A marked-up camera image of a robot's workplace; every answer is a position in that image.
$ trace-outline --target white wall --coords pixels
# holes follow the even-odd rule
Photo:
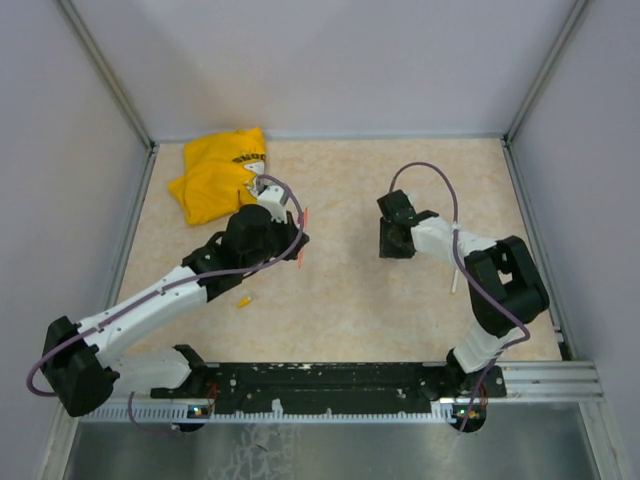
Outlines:
[[[571,0],[75,0],[156,140],[500,135]]]
[[[25,376],[52,320],[100,307],[146,156],[54,2],[1,2],[0,152],[0,465],[28,479],[55,403]]]
[[[593,2],[516,140],[578,354],[640,474],[640,3]]]

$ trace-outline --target floor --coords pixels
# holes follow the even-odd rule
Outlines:
[[[81,422],[64,478],[599,478],[577,405],[495,405],[488,415],[465,435],[435,424],[215,424],[163,438],[128,423]]]
[[[271,141],[267,172],[288,183],[309,209],[311,242],[302,268],[282,262],[261,272],[131,351],[188,343],[205,360],[221,362],[444,360],[472,321],[466,282],[451,295],[453,270],[440,261],[378,258],[376,199],[399,167],[417,160],[437,164],[450,177],[465,228],[494,238],[526,236],[497,139]],[[121,300],[225,228],[226,219],[185,223],[167,190],[182,173],[182,145],[162,145]],[[451,218],[451,198],[435,173],[410,169],[398,186],[418,209]],[[237,308],[246,296],[252,302]],[[504,359],[559,360],[549,316],[539,316],[530,329],[532,339]]]

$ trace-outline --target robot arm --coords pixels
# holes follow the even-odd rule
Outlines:
[[[429,210],[416,213],[402,190],[378,199],[378,205],[382,212],[380,257],[411,258],[416,252],[427,253],[457,268],[451,224]],[[549,296],[522,239],[493,240],[458,230],[457,248],[465,269],[504,308],[528,324],[549,307]],[[503,345],[521,335],[474,289],[469,293],[476,321],[447,356],[448,366],[463,374],[482,369],[501,353]]]
[[[281,187],[266,187],[258,205],[243,206],[229,218],[226,231],[214,234],[147,289],[76,324],[67,317],[54,321],[43,355],[73,336],[96,330],[41,367],[67,412],[85,415],[112,394],[179,387],[191,373],[190,361],[181,349],[123,353],[169,320],[238,286],[254,267],[285,253],[299,234],[284,207],[287,200]],[[296,259],[308,241],[302,234],[284,260]],[[117,321],[105,324],[114,316],[119,317]]]

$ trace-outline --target beige tabletop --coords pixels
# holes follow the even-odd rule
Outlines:
[[[396,170],[427,161],[450,177],[460,223],[493,238],[526,237],[497,139],[271,141],[267,172],[309,209],[304,263],[281,262],[202,308],[157,329],[132,352],[190,344],[207,361],[442,361],[472,322],[466,281],[451,295],[452,267],[436,258],[378,258],[376,199]],[[167,184],[182,175],[182,145],[162,145],[129,258],[121,299],[154,283],[227,219],[190,227]],[[418,210],[451,218],[451,198],[426,168],[398,187]],[[251,303],[237,308],[250,296]],[[509,360],[559,360],[548,314]]]

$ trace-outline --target yellow object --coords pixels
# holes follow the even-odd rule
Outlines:
[[[236,305],[237,308],[242,308],[242,307],[246,307],[247,305],[249,305],[251,303],[251,297],[244,297],[242,300],[240,300],[238,302],[238,304]]]
[[[189,225],[201,225],[256,203],[264,173],[262,130],[216,133],[184,147],[184,176],[169,183]]]

